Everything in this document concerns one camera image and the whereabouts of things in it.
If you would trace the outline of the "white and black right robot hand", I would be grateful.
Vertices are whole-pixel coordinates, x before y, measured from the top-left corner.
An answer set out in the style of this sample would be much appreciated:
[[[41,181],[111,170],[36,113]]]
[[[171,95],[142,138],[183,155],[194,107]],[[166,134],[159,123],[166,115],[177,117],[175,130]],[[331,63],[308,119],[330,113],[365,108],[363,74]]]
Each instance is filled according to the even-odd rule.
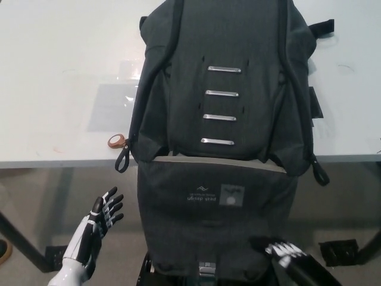
[[[249,238],[251,247],[277,262],[297,285],[339,286],[341,283],[312,255],[277,237]]]

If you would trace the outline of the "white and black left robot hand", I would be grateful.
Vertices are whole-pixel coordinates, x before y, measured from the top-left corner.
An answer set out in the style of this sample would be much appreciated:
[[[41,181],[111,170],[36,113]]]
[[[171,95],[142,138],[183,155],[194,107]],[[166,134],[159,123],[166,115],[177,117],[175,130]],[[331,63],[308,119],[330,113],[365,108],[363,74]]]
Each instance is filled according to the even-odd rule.
[[[122,218],[123,194],[117,187],[97,197],[90,212],[81,220],[63,255],[82,266],[95,265],[107,232]]]

